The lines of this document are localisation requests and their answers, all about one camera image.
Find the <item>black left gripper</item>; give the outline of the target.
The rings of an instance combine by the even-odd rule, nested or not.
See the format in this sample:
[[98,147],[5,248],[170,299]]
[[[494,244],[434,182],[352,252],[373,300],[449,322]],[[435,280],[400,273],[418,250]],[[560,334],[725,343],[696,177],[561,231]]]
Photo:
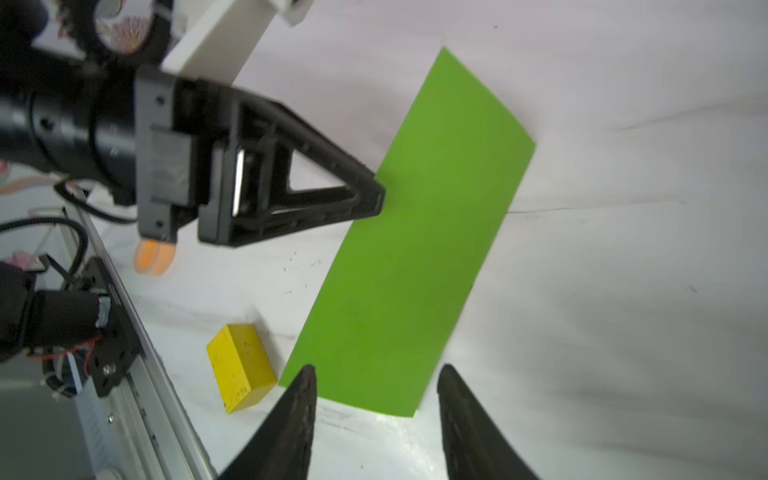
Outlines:
[[[134,77],[136,202],[145,239],[241,247],[379,215],[385,189],[365,165],[284,105],[144,66]],[[295,156],[337,180],[295,189]]]

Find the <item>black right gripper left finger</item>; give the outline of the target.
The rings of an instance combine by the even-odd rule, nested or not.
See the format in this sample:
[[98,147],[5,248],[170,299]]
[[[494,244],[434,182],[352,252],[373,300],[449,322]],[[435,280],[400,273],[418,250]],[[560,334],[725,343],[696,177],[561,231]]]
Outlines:
[[317,405],[315,368],[303,366],[221,479],[306,479]]

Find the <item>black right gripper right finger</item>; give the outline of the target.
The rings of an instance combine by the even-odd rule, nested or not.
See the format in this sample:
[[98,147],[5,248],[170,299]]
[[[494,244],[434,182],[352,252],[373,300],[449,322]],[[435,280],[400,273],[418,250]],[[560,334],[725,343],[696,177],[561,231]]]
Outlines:
[[442,367],[437,384],[442,444],[450,479],[535,479],[456,368]]

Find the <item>green square paper sheet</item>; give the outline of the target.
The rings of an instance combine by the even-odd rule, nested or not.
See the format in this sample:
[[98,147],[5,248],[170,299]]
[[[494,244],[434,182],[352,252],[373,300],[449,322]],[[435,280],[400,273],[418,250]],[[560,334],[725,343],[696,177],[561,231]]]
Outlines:
[[436,57],[353,222],[280,385],[312,366],[321,398],[416,412],[536,145],[450,50]]

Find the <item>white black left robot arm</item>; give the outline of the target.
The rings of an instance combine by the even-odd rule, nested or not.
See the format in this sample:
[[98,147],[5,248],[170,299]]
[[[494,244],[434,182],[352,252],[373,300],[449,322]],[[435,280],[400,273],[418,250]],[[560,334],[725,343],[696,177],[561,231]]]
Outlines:
[[37,49],[40,1],[1,5],[1,156],[45,173],[106,186],[137,210],[146,239],[238,247],[378,215],[385,190],[363,164],[286,106],[160,62],[173,5],[148,35],[109,49],[93,1],[66,1],[63,23],[85,51],[75,61]]

